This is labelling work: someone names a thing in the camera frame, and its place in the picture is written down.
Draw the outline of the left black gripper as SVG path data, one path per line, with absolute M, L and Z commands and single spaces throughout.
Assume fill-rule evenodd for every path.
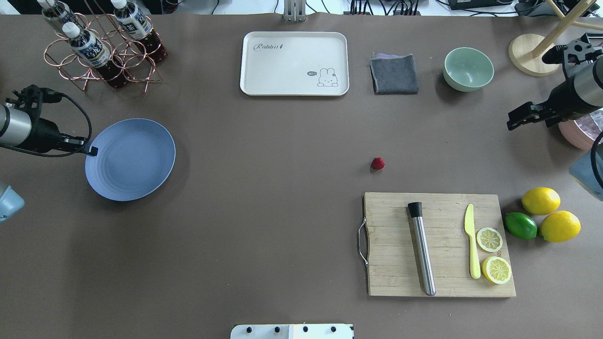
M 88 146 L 87 137 L 73 137 L 59 131 L 56 123 L 41 117 L 42 105 L 53 104 L 66 98 L 83 114 L 88 114 L 69 95 L 34 84 L 21 92 L 13 91 L 15 99 L 5 102 L 5 148 L 33 156 L 48 156 L 52 150 L 62 156 L 75 153 L 97 156 L 98 148 Z

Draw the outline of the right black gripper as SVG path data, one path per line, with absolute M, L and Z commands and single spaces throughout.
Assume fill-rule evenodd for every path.
M 554 88 L 549 98 L 538 105 L 526 102 L 508 113 L 507 129 L 512 131 L 521 125 L 545 121 L 551 127 L 562 121 L 577 120 L 589 114 L 589 104 L 577 94 L 570 84 Z

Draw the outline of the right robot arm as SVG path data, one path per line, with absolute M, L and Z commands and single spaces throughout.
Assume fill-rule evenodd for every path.
M 538 105 L 527 102 L 508 114 L 508 130 L 529 123 L 545 122 L 547 127 L 579 120 L 602 108 L 602 61 L 586 64 L 556 86 L 549 98 Z M 588 152 L 570 167 L 570 174 L 592 196 L 602 199 L 602 134 Z

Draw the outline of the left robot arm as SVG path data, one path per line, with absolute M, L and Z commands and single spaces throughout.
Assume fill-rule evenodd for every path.
M 66 157 L 75 153 L 97 156 L 92 145 L 92 123 L 88 114 L 69 95 L 34 84 L 21 92 L 13 91 L 1 110 L 1 147 L 40 157 Z M 41 117 L 42 105 L 68 99 L 84 115 L 88 123 L 86 137 L 73 137 L 59 131 L 56 123 Z

